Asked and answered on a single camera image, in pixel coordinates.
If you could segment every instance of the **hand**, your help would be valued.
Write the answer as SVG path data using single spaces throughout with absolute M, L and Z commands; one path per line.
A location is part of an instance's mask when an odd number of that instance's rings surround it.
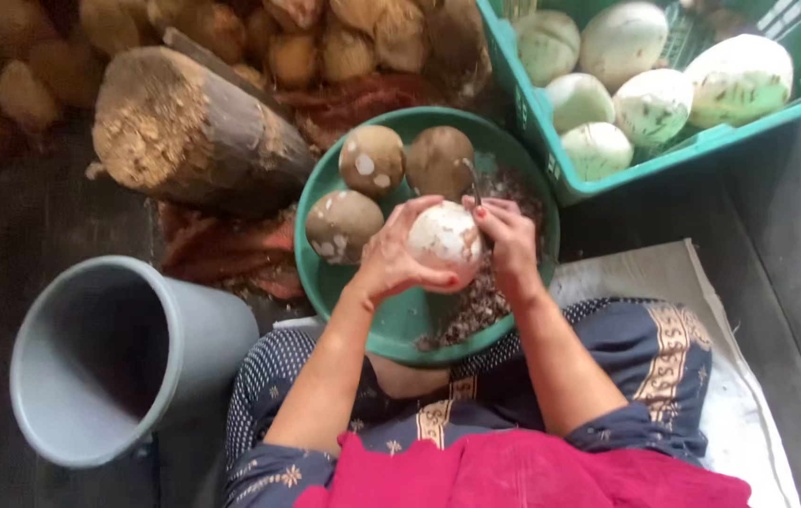
M 385 298 L 412 286 L 452 286 L 458 282 L 454 272 L 419 264 L 406 248 L 406 237 L 419 214 L 443 200 L 441 196 L 423 196 L 396 206 L 384 227 L 362 249 L 360 270 L 348 287 L 361 291 L 373 311 Z
M 495 283 L 507 302 L 516 307 L 547 293 L 535 253 L 535 224 L 519 211 L 519 205 L 485 198 L 476 207 L 472 196 L 463 196 L 462 204 L 473 212 L 479 229 L 494 240 Z

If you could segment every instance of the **green basin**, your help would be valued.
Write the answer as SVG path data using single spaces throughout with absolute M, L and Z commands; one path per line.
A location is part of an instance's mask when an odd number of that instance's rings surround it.
M 448 108 L 411 108 L 376 117 L 363 125 L 383 125 L 394 129 L 409 145 L 420 132 L 436 126 L 452 126 L 469 136 L 475 147 L 475 166 L 480 172 L 496 171 L 498 166 L 519 168 L 525 183 L 537 191 L 545 209 L 545 256 L 539 267 L 542 279 L 549 284 L 560 246 L 560 222 L 547 175 L 536 166 L 529 153 L 512 135 L 497 125 L 475 115 Z M 330 191 L 346 189 L 338 172 L 338 155 L 342 138 L 319 161 L 303 190 L 296 215 L 294 231 L 296 266 L 300 280 L 316 312 L 329 319 L 341 291 L 356 273 L 356 266 L 333 266 L 321 260 L 306 241 L 306 215 L 322 196 Z M 406 181 L 394 192 L 382 198 L 379 205 L 385 218 L 396 205 L 413 197 Z M 423 352 L 416 347 L 418 338 L 438 333 L 442 324 L 451 318 L 459 296 L 427 293 L 412 288 L 389 298 L 375 315 L 366 348 L 375 354 L 407 365 L 436 366 L 451 364 L 464 356 L 484 350 L 513 328 L 513 316 L 474 334 L 468 341 L 453 346 Z

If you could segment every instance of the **navy patterned dress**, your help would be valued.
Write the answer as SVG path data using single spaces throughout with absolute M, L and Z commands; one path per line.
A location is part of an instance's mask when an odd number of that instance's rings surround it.
M 644 448 L 700 466 L 707 441 L 698 429 L 711 370 L 707 331 L 688 308 L 642 298 L 601 298 L 564 316 L 630 405 L 566 437 L 587 452 Z M 287 506 L 310 485 L 328 486 L 336 459 L 261 443 L 281 402 L 313 352 L 305 333 L 277 330 L 244 360 L 228 415 L 227 506 Z M 439 448 L 474 433 L 543 430 L 539 405 L 514 330 L 451 369 L 451 382 L 426 397 L 394 399 L 363 364 L 349 430 L 386 454 L 417 439 Z

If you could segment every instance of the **woman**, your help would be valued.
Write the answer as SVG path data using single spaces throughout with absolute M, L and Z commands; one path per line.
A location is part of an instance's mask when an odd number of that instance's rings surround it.
M 647 299 L 562 311 L 514 202 L 464 204 L 494 240 L 518 332 L 427 396 L 384 393 L 365 357 L 376 308 L 412 286 L 455 282 L 405 247 L 417 215 L 441 199 L 395 208 L 317 342 L 273 332 L 250 351 L 229 412 L 227 505 L 745 506 L 744 482 L 698 462 L 711 366 L 698 320 Z

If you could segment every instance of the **woman's right hand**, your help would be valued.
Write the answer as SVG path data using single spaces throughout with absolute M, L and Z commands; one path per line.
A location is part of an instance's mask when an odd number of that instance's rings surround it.
M 507 302 L 516 307 L 546 294 L 535 252 L 535 224 L 519 211 L 519 205 L 485 198 L 482 206 L 476 207 L 472 196 L 464 196 L 463 206 L 473 212 L 479 229 L 494 240 L 495 283 Z

